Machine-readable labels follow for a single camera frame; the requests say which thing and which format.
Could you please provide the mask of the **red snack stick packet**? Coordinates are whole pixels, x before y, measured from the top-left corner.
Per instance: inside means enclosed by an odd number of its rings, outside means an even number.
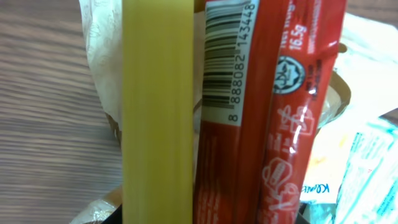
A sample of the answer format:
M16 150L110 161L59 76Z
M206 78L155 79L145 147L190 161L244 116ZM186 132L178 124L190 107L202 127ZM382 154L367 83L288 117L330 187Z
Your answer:
M206 2L194 223L297 221L345 8Z

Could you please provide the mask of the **yellow glue stick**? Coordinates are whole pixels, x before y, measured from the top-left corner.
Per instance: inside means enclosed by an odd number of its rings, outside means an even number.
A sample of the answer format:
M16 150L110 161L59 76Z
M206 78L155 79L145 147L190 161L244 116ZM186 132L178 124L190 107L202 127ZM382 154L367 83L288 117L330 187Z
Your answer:
M123 1L123 222L192 222L191 0Z

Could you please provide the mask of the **brown white snack pouch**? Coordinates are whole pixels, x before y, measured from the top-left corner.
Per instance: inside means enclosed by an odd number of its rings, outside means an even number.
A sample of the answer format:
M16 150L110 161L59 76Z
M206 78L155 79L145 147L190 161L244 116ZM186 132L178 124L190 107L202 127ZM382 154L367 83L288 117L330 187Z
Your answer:
M122 138L122 1L81 0L79 2L90 72L112 133L120 144ZM194 13L193 182L195 182L198 159L205 42L205 3L204 1L195 2L200 2L198 3L200 6L195 6ZM341 96L329 86L318 127L322 127L335 117L341 105ZM121 204L122 186L120 185L103 199L91 202L70 223L103 223L109 216L121 212Z

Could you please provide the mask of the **orange tissue packet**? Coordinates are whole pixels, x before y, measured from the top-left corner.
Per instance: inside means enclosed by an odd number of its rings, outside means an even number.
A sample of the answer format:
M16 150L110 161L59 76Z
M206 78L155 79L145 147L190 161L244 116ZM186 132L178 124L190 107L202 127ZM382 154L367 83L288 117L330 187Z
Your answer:
M335 202L355 134L397 108L397 28L346 14L340 42L301 202Z

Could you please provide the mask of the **teal wet wipes packet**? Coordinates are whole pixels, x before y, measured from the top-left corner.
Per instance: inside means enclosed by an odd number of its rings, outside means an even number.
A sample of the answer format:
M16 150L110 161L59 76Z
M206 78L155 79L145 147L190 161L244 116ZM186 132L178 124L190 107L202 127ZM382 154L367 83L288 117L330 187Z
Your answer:
M309 223L397 223L397 125L385 118L356 133L332 203L307 202Z

